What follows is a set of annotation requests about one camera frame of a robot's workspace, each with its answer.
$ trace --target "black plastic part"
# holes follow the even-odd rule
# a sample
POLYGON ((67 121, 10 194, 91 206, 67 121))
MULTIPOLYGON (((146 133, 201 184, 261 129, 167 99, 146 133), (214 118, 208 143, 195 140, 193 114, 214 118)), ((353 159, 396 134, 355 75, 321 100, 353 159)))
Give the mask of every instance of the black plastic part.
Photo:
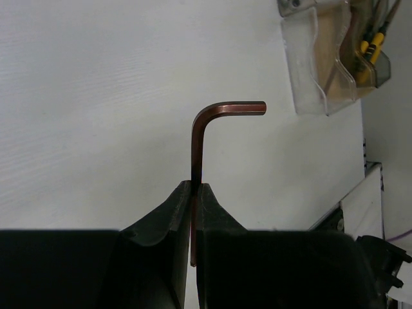
POLYGON ((339 232, 247 231, 200 187, 201 309, 381 309, 361 248, 339 232))
POLYGON ((99 308, 183 308, 190 227, 190 182, 122 231, 99 308))
POLYGON ((190 182, 126 230, 0 232, 0 308, 183 308, 190 182))
POLYGON ((210 230, 246 233, 247 229, 238 223, 218 203, 209 184, 201 184, 198 194, 198 210, 196 213, 196 281, 200 308, 208 308, 205 302, 207 293, 207 286, 205 285, 205 275, 207 273, 207 269, 205 269, 205 250, 208 250, 205 244, 205 235, 210 230))
POLYGON ((95 308, 119 232, 0 232, 0 308, 95 308))
POLYGON ((356 242, 362 247, 375 276, 378 293, 384 295, 390 288, 402 288, 404 283, 397 278, 403 262, 412 262, 406 251, 374 236, 361 236, 356 242))

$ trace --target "wire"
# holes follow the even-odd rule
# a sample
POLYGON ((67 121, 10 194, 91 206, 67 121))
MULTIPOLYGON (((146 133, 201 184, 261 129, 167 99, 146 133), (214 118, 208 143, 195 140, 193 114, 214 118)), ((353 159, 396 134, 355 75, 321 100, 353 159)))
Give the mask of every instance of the wire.
POLYGON ((388 242, 391 243, 391 242, 393 242, 393 241, 396 241, 396 240, 400 240, 400 239, 402 239, 402 238, 405 238, 406 236, 408 236, 408 235, 410 235, 410 234, 412 234, 412 229, 410 229, 409 231, 407 231, 407 232, 405 232, 405 233, 402 233, 402 234, 400 234, 400 235, 398 235, 398 236, 389 238, 389 239, 387 239, 386 241, 388 241, 388 242))

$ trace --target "clear plastic holder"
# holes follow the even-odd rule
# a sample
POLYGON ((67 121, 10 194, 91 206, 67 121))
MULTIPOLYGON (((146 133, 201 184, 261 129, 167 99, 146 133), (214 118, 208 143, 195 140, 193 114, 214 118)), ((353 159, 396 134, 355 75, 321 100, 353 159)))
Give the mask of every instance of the clear plastic holder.
POLYGON ((364 97, 375 88, 379 88, 391 78, 391 62, 383 51, 380 52, 375 64, 367 61, 360 51, 359 42, 362 41, 372 17, 374 4, 374 0, 352 0, 351 33, 348 33, 345 38, 347 46, 341 50, 343 65, 357 81, 357 96, 359 98, 364 97))
POLYGON ((283 19, 283 40, 297 114, 331 115, 390 78, 390 61, 384 53, 372 65, 359 49, 372 15, 372 2, 317 0, 283 19), (365 78, 357 83, 360 65, 365 69, 365 78))

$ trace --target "white wall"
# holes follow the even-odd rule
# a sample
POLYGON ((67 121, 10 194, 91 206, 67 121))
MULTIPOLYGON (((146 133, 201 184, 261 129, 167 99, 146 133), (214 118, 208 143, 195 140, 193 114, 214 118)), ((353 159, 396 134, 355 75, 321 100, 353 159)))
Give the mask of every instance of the white wall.
MULTIPOLYGON (((412 229, 412 1, 403 1, 388 30, 384 51, 392 79, 363 100, 368 160, 384 168, 387 237, 412 229)), ((412 236, 398 244, 410 245, 412 236)))
MULTIPOLYGON (((122 229, 190 177, 247 228, 307 229, 363 179, 361 107, 298 117, 274 0, 1 0, 0 227, 122 229)), ((195 308, 194 271, 188 308, 195 308)))

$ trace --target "l-shaped hex key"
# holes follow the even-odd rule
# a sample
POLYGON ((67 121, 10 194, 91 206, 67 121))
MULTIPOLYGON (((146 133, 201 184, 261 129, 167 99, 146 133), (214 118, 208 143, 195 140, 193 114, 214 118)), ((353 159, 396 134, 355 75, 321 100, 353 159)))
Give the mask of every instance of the l-shaped hex key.
POLYGON ((192 175, 191 175, 191 265, 196 266, 196 208, 198 189, 201 184, 203 161, 203 137, 207 124, 213 119, 224 116, 259 116, 266 113, 263 101, 220 102, 201 110, 192 126, 192 175))

